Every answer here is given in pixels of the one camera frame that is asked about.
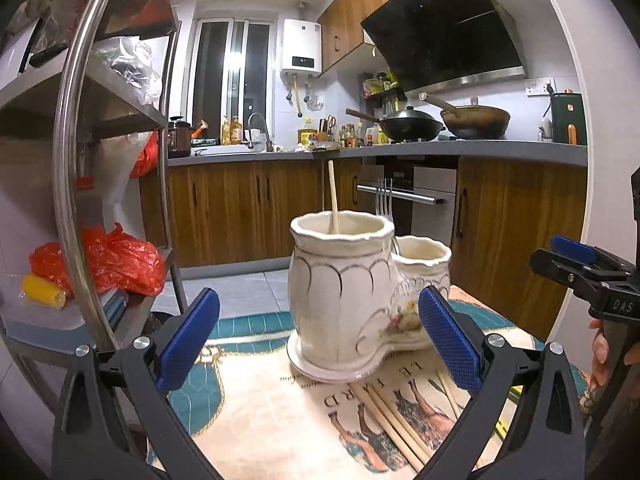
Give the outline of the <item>person right hand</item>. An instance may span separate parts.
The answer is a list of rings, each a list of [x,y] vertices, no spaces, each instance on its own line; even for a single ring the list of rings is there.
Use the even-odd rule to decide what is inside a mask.
[[[597,388],[603,387],[608,383],[611,373],[606,368],[608,362],[608,354],[610,353],[610,345],[604,336],[603,321],[592,318],[589,322],[590,330],[595,330],[592,341],[592,361],[591,373],[587,375],[588,391],[594,393]],[[624,357],[624,363],[628,366],[638,365],[640,362],[639,344],[634,344]]]

